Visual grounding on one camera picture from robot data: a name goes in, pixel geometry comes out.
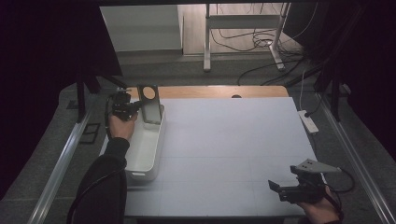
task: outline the metal frame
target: metal frame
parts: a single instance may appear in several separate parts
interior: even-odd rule
[[[213,15],[210,16],[210,4],[206,4],[205,16],[205,47],[204,47],[204,71],[210,71],[210,30],[211,29],[272,29],[276,28],[274,41],[269,46],[277,69],[285,70],[285,65],[280,59],[277,49],[280,33],[285,24],[286,14],[290,3],[285,3],[280,16],[277,15]]]
[[[38,199],[37,204],[35,205],[35,209],[33,210],[33,213],[28,220],[28,223],[44,222],[47,213],[50,210],[53,199],[55,198],[55,195],[58,191],[58,188],[61,185],[62,180],[64,179],[64,174],[66,173],[67,167],[76,150],[78,141],[82,133],[84,132],[85,126],[87,125],[88,120],[91,116],[92,106],[96,99],[97,95],[91,94],[89,96],[87,100],[87,110],[85,116],[81,119],[80,123],[76,123],[73,131],[67,139],[64,150],[62,151],[59,160],[56,162],[52,174],[49,177],[49,181],[47,182],[46,187],[44,187],[43,192]]]
[[[367,170],[366,166],[361,160],[361,157],[359,156],[356,148],[353,146],[352,141],[349,139],[347,132],[344,130],[343,125],[332,115],[332,111],[329,109],[330,104],[328,100],[323,98],[322,101],[323,104],[321,104],[321,107],[333,129],[335,130],[335,134],[340,140],[346,156],[348,157],[353,169],[356,172],[356,175],[366,190],[366,193],[369,196],[376,212],[378,213],[378,216],[381,218],[382,223],[396,224],[395,217],[390,211],[389,205],[385,200],[384,195],[381,193],[378,185],[375,183],[372,176],[370,175],[370,172]]]

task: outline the aluminum rail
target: aluminum rail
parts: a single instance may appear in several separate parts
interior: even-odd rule
[[[321,100],[320,95],[316,94],[319,101]],[[364,189],[366,190],[367,195],[369,196],[376,212],[384,224],[396,224],[396,220],[394,215],[389,209],[389,205],[384,198],[384,195],[381,193],[378,185],[373,180],[366,166],[364,165],[361,157],[359,156],[356,148],[353,146],[351,140],[347,136],[347,132],[343,128],[343,125],[340,122],[337,122],[330,111],[330,104],[326,98],[322,99],[323,104],[321,107],[326,114],[327,119],[335,130],[335,134],[340,140],[343,149],[352,164],[353,169],[356,172],[359,180],[361,181]]]
[[[87,99],[87,112],[83,117],[81,123],[77,123],[73,131],[71,132],[69,138],[67,139],[66,144],[64,145],[64,150],[62,151],[59,160],[56,162],[56,165],[52,171],[52,174],[49,177],[46,187],[44,187],[43,192],[41,193],[40,198],[38,199],[37,204],[35,205],[35,209],[33,210],[32,215],[29,218],[28,223],[43,223],[48,211],[50,210],[50,206],[52,205],[53,199],[58,191],[59,186],[64,179],[64,174],[67,170],[67,167],[73,157],[73,154],[78,145],[78,141],[84,132],[85,126],[88,123],[88,120],[92,113],[92,106],[97,99],[97,95],[91,94]]]

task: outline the white tray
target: white tray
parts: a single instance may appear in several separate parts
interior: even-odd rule
[[[137,116],[131,145],[125,155],[125,159],[127,160],[125,172],[132,179],[153,180],[157,177],[166,127],[166,116],[163,105],[161,105],[161,109],[163,120],[159,125],[145,123],[143,116]]]

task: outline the black sleeve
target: black sleeve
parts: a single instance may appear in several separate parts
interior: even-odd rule
[[[123,138],[111,139],[105,154],[97,158],[84,175],[77,197],[84,194],[74,212],[72,223],[123,223],[126,202],[125,154],[129,142]],[[111,175],[96,186],[95,182]]]
[[[337,220],[337,221],[326,222],[325,224],[343,224],[343,222],[340,220]]]

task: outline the power strip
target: power strip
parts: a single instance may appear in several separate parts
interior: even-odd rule
[[[305,110],[301,110],[298,112],[298,114],[300,115],[301,120],[303,121],[303,124],[305,126],[305,128],[308,130],[309,133],[311,134],[315,134],[319,131],[317,125],[315,125],[314,121],[308,117],[305,117]]]

